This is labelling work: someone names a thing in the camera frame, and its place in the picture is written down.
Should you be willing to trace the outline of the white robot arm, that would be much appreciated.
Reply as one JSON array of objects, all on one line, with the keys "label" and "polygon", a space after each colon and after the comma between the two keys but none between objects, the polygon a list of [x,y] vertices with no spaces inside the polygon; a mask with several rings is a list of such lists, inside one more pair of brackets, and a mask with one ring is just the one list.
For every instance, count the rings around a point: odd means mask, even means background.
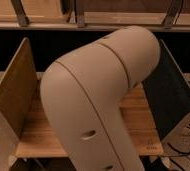
[{"label": "white robot arm", "polygon": [[154,34],[130,26],[59,57],[45,71],[42,106],[77,171],[145,171],[119,104],[159,59]]}]

